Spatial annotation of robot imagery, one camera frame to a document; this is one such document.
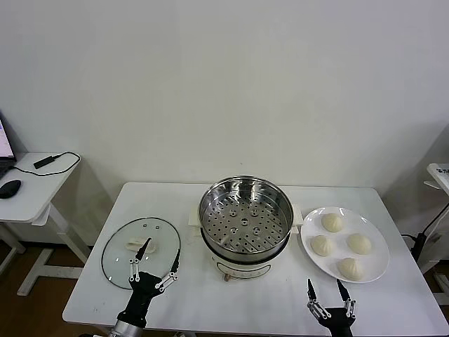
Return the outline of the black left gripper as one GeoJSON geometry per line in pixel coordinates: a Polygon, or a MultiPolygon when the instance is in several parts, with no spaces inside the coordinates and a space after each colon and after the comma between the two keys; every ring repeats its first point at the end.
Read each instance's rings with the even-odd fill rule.
{"type": "Polygon", "coordinates": [[[147,247],[152,240],[149,237],[145,243],[137,250],[134,258],[129,260],[130,264],[130,286],[133,290],[126,308],[117,316],[119,321],[133,326],[146,326],[146,316],[151,300],[161,295],[173,282],[178,280],[177,271],[180,264],[180,250],[177,254],[169,273],[163,278],[151,275],[139,270],[139,263],[142,260],[147,247]]]}

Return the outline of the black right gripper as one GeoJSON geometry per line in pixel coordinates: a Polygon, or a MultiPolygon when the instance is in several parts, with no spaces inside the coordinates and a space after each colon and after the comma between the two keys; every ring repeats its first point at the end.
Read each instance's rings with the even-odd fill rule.
{"type": "Polygon", "coordinates": [[[307,280],[307,307],[316,319],[325,319],[324,327],[330,331],[332,337],[352,337],[351,326],[354,323],[355,304],[347,288],[337,279],[337,287],[342,297],[343,308],[325,309],[317,300],[316,292],[310,279],[307,280]]]}

